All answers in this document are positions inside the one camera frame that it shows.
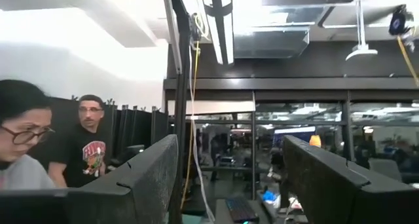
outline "man's glasses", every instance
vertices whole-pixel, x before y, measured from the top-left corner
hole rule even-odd
[[[100,112],[100,111],[102,111],[103,109],[98,109],[98,108],[95,108],[95,107],[91,107],[91,108],[86,108],[86,107],[80,107],[79,108],[79,112],[80,113],[87,113],[87,112],[92,112],[92,113],[98,113],[98,112]]]
[[[44,132],[41,133],[34,133],[31,131],[13,132],[12,130],[3,126],[0,126],[0,128],[13,135],[13,144],[15,145],[23,145],[31,141],[34,137],[38,137],[38,142],[44,142],[46,139],[48,139],[49,135],[55,132],[51,128],[47,128]]]

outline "dark hair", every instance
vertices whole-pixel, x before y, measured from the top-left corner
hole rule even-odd
[[[31,109],[46,109],[50,106],[49,97],[34,84],[0,80],[0,125]]]
[[[82,97],[80,97],[79,102],[83,102],[83,101],[94,101],[97,102],[101,108],[105,107],[104,102],[102,101],[102,99],[99,96],[95,96],[95,95],[84,95]]]

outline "graphic t-shirt print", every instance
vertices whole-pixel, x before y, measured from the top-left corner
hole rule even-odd
[[[83,170],[86,175],[99,176],[99,169],[102,165],[106,152],[106,144],[103,141],[92,141],[83,147],[83,160],[87,168]]]

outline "black t-shirt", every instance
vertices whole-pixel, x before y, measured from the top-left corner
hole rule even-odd
[[[78,124],[56,145],[52,161],[67,165],[64,178],[68,187],[82,187],[99,177],[106,154],[105,138],[100,128],[91,133]]]

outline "keyboard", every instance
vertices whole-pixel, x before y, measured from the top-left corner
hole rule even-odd
[[[235,223],[245,223],[246,221],[257,222],[258,215],[253,211],[249,202],[244,198],[229,198],[225,200],[231,218]]]

